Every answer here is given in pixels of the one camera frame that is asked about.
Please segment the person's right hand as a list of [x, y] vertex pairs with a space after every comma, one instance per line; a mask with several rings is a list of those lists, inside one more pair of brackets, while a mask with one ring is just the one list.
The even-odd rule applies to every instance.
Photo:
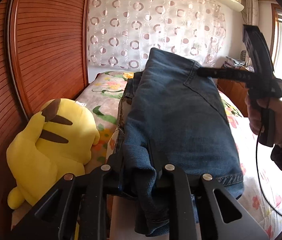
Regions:
[[[249, 126], [254, 134], [258, 134], [261, 129], [261, 113], [252, 106], [249, 95], [246, 95], [245, 103], [247, 105]], [[275, 116], [275, 134], [274, 144], [282, 148], [282, 100], [276, 98], [258, 99], [257, 103], [262, 108], [270, 108]]]

